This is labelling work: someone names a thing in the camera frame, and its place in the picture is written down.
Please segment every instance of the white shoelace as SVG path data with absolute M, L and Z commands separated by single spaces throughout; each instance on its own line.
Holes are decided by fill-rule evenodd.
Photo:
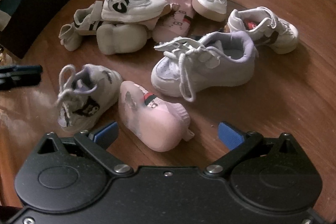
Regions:
M 190 38 L 185 38 L 181 42 L 174 42 L 172 44 L 172 50 L 167 50 L 163 52 L 163 55 L 178 62 L 178 67 L 180 71 L 180 92 L 185 100 L 188 102 L 193 102 L 196 97 L 193 82 L 189 77 L 190 70 L 193 66 L 194 60 L 200 56 L 200 54 L 207 52 L 212 55 L 203 45 L 195 47 L 187 47 L 185 44 L 188 42 L 195 42 Z
M 68 78 L 67 82 L 64 83 L 64 74 L 70 70 L 71 76 Z M 66 115 L 69 118 L 69 121 L 71 121 L 71 110 L 76 110 L 78 107 L 84 106 L 84 101 L 81 96 L 76 94 L 76 92 L 72 88 L 65 88 L 64 86 L 68 86 L 69 83 L 73 82 L 76 77 L 76 69 L 74 65 L 67 65 L 65 66 L 58 78 L 59 82 L 59 94 L 56 101 L 57 107 L 63 107 L 64 111 L 66 112 Z
M 289 29 L 290 29 L 290 27 L 289 27 L 289 25 L 286 23 L 286 22 L 284 22 L 284 21 L 282 21 L 282 20 L 280 20 L 278 17 L 277 17 L 277 15 L 275 14 L 275 13 L 273 13 L 270 9 L 268 9 L 267 7 L 263 7 L 263 6 L 260 6 L 260 7 L 258 7 L 258 8 L 261 8 L 261 9 L 264 9 L 267 13 L 269 13 L 269 15 L 270 15 L 270 17 L 271 17 L 271 24 L 269 25 L 272 29 L 275 29 L 276 27 L 277 27 L 277 23 L 278 22 L 280 22 L 280 24 L 282 24 L 282 26 L 283 26 L 283 31 L 281 32 L 281 33 L 279 33 L 279 35 L 283 35 L 285 32 L 287 32 Z

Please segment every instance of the metal screw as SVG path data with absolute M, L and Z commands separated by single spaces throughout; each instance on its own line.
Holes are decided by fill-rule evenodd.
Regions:
M 173 175 L 173 172 L 167 171 L 163 173 L 165 177 L 171 177 Z
M 26 217 L 24 220 L 23 220 L 23 224 L 35 224 L 35 220 L 31 217 Z
M 132 167 L 128 166 L 127 164 L 118 164 L 114 167 L 114 170 L 117 173 L 127 173 L 131 169 L 132 169 Z
M 313 223 L 313 220 L 308 219 L 308 218 L 306 218 L 302 221 L 302 224 L 312 224 L 312 223 Z
M 223 171 L 223 167 L 220 165 L 209 165 L 206 170 L 211 174 L 218 174 Z

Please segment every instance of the wooden floor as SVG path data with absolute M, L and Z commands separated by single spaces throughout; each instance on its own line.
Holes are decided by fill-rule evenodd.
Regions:
M 0 186 L 1 201 L 20 206 L 13 180 L 27 155 L 45 132 L 67 136 L 57 124 L 54 102 L 58 74 L 67 64 L 78 68 L 86 63 L 118 71 L 155 92 L 150 82 L 153 66 L 162 58 L 153 50 L 154 42 L 133 54 L 105 56 L 95 37 L 85 39 L 75 52 L 60 45 L 58 33 L 70 23 L 76 9 L 89 7 L 95 0 L 70 0 L 36 39 L 23 64 L 40 64 L 44 73 L 37 88 L 1 93 L 0 96 Z M 195 103 L 181 102 L 189 112 L 189 143 L 158 153 L 147 148 L 124 126 L 109 151 L 134 168 L 138 165 L 197 165 L 205 167 L 228 152 L 217 138 L 217 126 L 226 120 L 242 130 L 255 130 L 267 137 L 291 132 L 302 145 L 323 179 L 323 191 L 315 209 L 328 221 L 336 220 L 336 0 L 229 0 L 229 8 L 266 6 L 291 22 L 300 33 L 298 48 L 277 55 L 259 49 L 255 74 L 250 82 L 234 88 L 209 88 L 197 94 Z M 196 16 L 191 33 L 206 34 L 222 27 Z M 109 109 L 98 126 L 120 121 L 117 106 Z

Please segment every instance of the shoe collar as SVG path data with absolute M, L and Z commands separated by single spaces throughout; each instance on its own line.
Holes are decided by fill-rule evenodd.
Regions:
M 103 2 L 96 1 L 87 9 L 79 9 L 73 15 L 73 20 L 76 25 L 81 25 L 85 19 L 88 20 L 88 23 L 92 24 L 95 21 L 101 20 L 101 12 L 103 10 Z

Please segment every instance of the black logo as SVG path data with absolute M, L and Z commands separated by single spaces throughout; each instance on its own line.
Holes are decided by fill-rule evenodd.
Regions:
M 100 109 L 100 105 L 93 100 L 90 96 L 87 98 L 86 104 L 81 108 L 77 109 L 73 113 L 85 116 L 85 117 L 91 117 L 95 115 L 95 113 Z
M 127 6 L 126 5 L 123 2 L 121 2 L 121 3 L 117 2 L 117 3 L 114 3 L 112 5 L 112 7 L 115 11 L 123 14 L 123 13 L 127 12 Z

